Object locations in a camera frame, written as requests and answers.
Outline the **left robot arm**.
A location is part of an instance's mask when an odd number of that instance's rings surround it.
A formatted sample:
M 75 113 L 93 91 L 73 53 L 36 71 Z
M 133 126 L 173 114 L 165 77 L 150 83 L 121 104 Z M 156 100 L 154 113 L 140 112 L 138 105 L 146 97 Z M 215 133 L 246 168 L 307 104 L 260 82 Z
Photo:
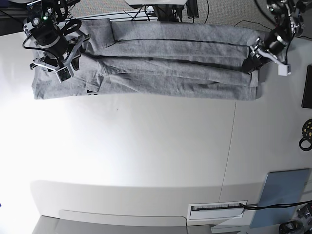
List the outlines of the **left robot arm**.
M 268 0 L 267 9 L 274 15 L 271 23 L 275 28 L 264 39 L 257 38 L 250 46 L 242 71 L 249 73 L 273 61 L 278 65 L 278 74 L 288 76 L 291 74 L 288 50 L 292 40 L 303 33 L 304 21 L 301 14 L 305 12 L 306 4 L 301 0 L 297 3 L 293 0 Z

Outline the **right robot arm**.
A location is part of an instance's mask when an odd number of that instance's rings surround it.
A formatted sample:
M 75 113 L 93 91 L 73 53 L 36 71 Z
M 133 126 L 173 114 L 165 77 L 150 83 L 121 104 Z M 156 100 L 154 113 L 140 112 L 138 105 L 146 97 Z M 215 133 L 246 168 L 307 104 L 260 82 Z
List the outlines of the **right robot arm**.
M 71 17 L 70 10 L 78 0 L 34 0 L 27 3 L 28 17 L 23 30 L 27 50 L 43 52 L 35 58 L 30 69 L 41 67 L 54 72 L 60 82 L 74 76 L 79 70 L 80 49 L 90 39 L 80 31 L 82 21 Z

